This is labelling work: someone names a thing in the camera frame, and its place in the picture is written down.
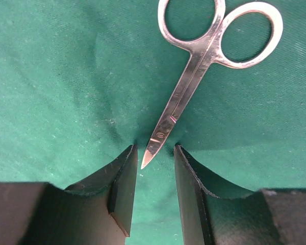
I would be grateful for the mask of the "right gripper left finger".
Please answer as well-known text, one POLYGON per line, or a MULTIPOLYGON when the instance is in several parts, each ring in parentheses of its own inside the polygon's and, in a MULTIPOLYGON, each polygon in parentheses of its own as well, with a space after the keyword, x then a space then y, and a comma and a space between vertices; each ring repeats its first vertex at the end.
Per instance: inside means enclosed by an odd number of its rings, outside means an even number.
POLYGON ((138 151, 60 189, 0 182, 0 244, 124 244, 131 230, 138 151))

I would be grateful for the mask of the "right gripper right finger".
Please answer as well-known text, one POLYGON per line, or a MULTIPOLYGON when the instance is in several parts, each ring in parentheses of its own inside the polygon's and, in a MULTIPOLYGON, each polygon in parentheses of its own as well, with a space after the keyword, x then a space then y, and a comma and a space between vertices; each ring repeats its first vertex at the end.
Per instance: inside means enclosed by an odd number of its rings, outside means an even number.
POLYGON ((184 244, 306 244, 306 188, 245 189, 181 145, 174 167, 184 244))

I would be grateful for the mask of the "silver surgical scissors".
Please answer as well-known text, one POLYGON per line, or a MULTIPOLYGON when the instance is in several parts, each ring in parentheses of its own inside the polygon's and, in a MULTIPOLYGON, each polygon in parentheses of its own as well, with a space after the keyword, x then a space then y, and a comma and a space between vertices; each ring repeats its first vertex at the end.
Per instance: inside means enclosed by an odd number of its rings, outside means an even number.
POLYGON ((218 63, 234 69, 249 68, 266 59, 281 39, 283 18, 280 11, 273 5, 265 2, 251 2, 225 14, 225 1, 215 1, 214 3, 215 15, 207 32, 196 39, 184 41, 175 38, 170 33, 165 20, 168 1, 159 1, 158 26, 162 36, 172 45, 188 51, 190 57, 151 134, 144 151, 141 168, 145 168, 160 151, 211 64, 218 63), (236 18, 253 12, 261 13, 269 19, 272 26, 271 37, 264 49, 254 58, 243 62, 231 61, 222 51, 222 37, 227 27, 236 18))

